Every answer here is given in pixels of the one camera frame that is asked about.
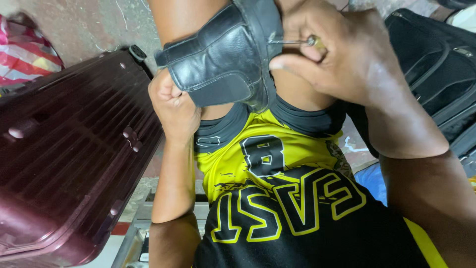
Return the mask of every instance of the black bag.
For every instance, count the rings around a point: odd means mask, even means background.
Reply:
[[[407,9],[393,12],[385,24],[413,95],[468,175],[476,174],[476,35]],[[348,113],[364,136],[368,124],[362,111],[353,106]],[[368,136],[364,140],[370,145]]]

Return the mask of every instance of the blue fabric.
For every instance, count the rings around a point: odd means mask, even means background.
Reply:
[[[387,188],[385,187],[380,163],[373,164],[355,174],[356,181],[367,188],[372,196],[387,206]]]

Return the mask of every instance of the concrete floor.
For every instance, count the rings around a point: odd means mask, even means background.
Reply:
[[[342,0],[335,1],[342,5]],[[0,0],[0,12],[7,17],[24,13],[37,24],[38,29],[52,43],[66,67],[95,57],[105,51],[136,44],[147,55],[146,64],[157,70],[153,53],[160,48],[160,40],[146,0]],[[375,7],[388,16],[392,11],[406,7],[430,16],[439,5],[432,0],[350,0],[350,10]],[[340,147],[354,172],[374,163],[374,159],[350,120],[344,123]],[[154,191],[158,182],[162,150],[152,158],[120,221],[130,222],[148,187]],[[196,190],[203,193],[203,174],[196,170]]]

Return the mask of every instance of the maroon suitcase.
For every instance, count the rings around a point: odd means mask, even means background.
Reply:
[[[149,82],[116,51],[0,98],[0,267],[101,252],[163,133]]]

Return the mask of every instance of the pink striped plastic bag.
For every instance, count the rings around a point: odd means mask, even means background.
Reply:
[[[0,87],[62,69],[63,62],[41,33],[0,15]]]

